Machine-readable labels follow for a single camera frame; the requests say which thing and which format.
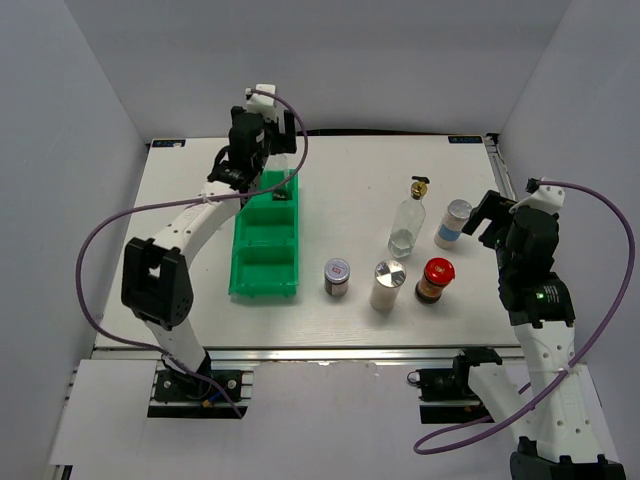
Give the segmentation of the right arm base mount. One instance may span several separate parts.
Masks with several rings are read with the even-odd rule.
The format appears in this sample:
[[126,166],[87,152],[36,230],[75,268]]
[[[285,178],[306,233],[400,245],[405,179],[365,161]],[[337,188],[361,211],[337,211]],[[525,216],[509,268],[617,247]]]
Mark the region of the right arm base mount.
[[489,347],[463,348],[447,368],[423,368],[409,372],[407,383],[419,390],[420,420],[424,425],[492,423],[480,398],[468,385],[472,367],[502,365],[499,354]]

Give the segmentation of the clear glass oil bottle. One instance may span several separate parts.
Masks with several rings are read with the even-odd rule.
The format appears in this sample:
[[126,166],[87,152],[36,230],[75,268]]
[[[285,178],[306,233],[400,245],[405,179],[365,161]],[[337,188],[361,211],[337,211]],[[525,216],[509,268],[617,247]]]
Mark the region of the clear glass oil bottle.
[[409,197],[396,211],[388,240],[388,249],[395,259],[405,258],[412,253],[426,217],[423,199],[430,180],[426,176],[412,176],[411,179]]

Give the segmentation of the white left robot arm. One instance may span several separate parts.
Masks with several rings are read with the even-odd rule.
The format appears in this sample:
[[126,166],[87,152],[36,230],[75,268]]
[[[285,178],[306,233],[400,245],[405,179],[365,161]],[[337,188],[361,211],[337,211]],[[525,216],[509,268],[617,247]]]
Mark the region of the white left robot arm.
[[216,155],[202,198],[156,235],[128,241],[121,301],[152,332],[165,367],[188,398],[211,390],[210,357],[188,319],[191,263],[213,234],[263,188],[270,157],[297,150],[295,117],[272,107],[235,107],[228,143]]

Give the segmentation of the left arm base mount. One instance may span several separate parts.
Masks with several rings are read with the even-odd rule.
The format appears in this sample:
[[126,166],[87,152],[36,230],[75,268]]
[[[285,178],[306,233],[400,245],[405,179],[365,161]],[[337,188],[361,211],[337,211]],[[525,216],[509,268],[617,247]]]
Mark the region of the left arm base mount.
[[[241,369],[213,368],[211,378],[244,415],[252,391],[252,373]],[[238,420],[234,408],[220,390],[191,376],[156,369],[147,408],[148,418]]]

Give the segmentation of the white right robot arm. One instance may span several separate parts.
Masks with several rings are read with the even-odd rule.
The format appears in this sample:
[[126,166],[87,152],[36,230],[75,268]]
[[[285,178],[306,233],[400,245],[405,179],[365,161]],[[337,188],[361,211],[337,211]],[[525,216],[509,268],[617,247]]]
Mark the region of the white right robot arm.
[[623,479],[594,431],[575,362],[575,313],[569,290],[553,272],[559,243],[559,187],[539,188],[516,202],[488,191],[463,231],[489,222],[480,242],[496,254],[501,303],[521,346],[532,398],[513,387],[502,361],[488,348],[465,355],[451,374],[461,397],[479,397],[496,425],[515,442],[514,479]]

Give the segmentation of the glass bottle with dark residue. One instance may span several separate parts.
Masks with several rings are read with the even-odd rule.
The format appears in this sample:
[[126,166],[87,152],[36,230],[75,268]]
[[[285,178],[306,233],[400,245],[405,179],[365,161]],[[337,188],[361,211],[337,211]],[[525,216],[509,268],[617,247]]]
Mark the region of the glass bottle with dark residue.
[[[267,160],[262,178],[262,187],[268,189],[281,183],[289,175],[288,159],[285,154],[272,155]],[[289,199],[288,187],[279,187],[271,192],[273,201],[287,201]]]

